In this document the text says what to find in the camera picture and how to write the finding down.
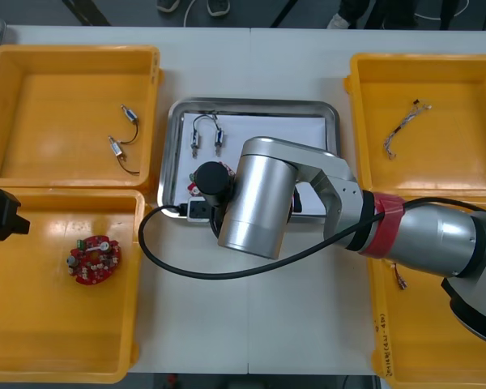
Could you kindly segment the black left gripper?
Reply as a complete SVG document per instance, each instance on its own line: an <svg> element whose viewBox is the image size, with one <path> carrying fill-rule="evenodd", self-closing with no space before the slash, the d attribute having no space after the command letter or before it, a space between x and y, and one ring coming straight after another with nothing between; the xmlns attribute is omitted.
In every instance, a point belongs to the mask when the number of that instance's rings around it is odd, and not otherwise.
<svg viewBox="0 0 486 389"><path fill-rule="evenodd" d="M0 242L10 235L27 235L30 222L18 214L20 201L9 192L0 189Z"/></svg>

